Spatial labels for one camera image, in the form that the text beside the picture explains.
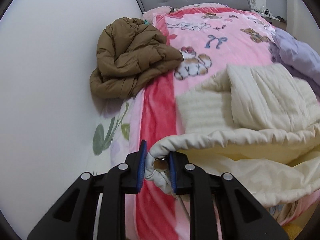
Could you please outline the pink cartoon blanket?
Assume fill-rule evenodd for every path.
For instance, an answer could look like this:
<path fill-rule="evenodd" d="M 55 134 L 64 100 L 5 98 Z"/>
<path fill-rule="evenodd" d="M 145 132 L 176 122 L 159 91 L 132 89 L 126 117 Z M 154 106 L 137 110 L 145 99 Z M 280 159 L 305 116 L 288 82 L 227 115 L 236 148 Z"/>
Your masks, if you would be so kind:
<path fill-rule="evenodd" d="M 92 142 L 95 160 L 90 167 L 95 174 L 104 172 L 106 159 L 111 166 L 124 162 L 129 153 L 138 150 L 141 140 L 148 142 L 148 155 L 156 142 L 182 135 L 176 97 L 229 64 L 277 64 L 270 52 L 276 27 L 253 12 L 220 4 L 196 4 L 156 15 L 153 26 L 167 38 L 167 45 L 182 54 L 183 61 L 152 79 L 134 97 L 104 99 L 106 105 Z M 157 171 L 169 172 L 167 156 L 155 160 Z M 188 200 L 188 196 L 178 197 L 173 190 L 170 194 L 163 192 L 144 174 L 141 193 L 125 198 L 127 239 L 188 239 Z M 263 207 L 284 226 L 318 201 L 319 190 L 292 203 Z"/>

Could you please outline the white nightstand with clutter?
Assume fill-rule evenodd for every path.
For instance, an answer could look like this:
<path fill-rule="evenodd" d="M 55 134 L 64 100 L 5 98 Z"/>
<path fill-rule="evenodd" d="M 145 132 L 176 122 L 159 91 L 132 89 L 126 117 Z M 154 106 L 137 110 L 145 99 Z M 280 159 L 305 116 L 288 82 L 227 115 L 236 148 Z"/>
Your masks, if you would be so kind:
<path fill-rule="evenodd" d="M 268 23 L 272 24 L 274 27 L 286 30 L 287 21 L 285 20 L 285 18 L 281 16 L 272 15 L 272 13 L 263 5 L 260 9 L 258 9 L 255 4 L 252 4 L 251 7 L 253 12 L 259 14 L 263 19 L 265 19 Z"/>

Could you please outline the folded purple garment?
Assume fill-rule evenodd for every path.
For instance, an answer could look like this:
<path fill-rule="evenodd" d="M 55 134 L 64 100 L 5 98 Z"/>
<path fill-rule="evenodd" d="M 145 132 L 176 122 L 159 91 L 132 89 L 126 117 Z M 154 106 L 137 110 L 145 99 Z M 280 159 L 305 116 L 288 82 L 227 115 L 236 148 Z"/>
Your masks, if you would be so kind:
<path fill-rule="evenodd" d="M 276 28 L 270 42 L 272 60 L 282 64 L 291 75 L 319 87 L 319 54 L 283 29 Z"/>

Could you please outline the brown puffer jacket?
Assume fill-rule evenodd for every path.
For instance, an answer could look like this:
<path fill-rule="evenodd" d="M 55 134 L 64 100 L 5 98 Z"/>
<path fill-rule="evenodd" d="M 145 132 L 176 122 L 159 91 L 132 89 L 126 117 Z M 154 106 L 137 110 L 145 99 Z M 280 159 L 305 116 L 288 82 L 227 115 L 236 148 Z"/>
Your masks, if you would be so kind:
<path fill-rule="evenodd" d="M 167 38 L 139 18 L 119 18 L 101 33 L 97 67 L 89 79 L 91 92 L 101 99 L 136 96 L 152 79 L 177 68 L 182 54 Z"/>

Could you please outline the pink pillow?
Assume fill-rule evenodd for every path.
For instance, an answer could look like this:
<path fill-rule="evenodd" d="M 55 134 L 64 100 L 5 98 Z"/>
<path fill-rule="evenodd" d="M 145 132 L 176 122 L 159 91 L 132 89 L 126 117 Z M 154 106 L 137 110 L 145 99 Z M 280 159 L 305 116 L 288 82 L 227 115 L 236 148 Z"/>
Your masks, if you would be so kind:
<path fill-rule="evenodd" d="M 172 7 L 156 7 L 144 12 L 142 15 L 142 20 L 150 25 L 153 25 L 156 15 L 168 14 L 171 13 L 172 10 Z"/>

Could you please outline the cream quilted jacket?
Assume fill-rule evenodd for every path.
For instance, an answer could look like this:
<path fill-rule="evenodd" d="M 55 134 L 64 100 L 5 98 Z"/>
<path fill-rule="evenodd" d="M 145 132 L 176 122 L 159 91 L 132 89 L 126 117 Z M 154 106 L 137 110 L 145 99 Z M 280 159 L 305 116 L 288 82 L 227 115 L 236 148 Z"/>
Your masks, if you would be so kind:
<path fill-rule="evenodd" d="M 176 97 L 183 134 L 150 148 L 145 178 L 170 194 L 156 159 L 181 151 L 211 174 L 232 173 L 265 207 L 319 190 L 319 103 L 281 64 L 235 66 Z"/>

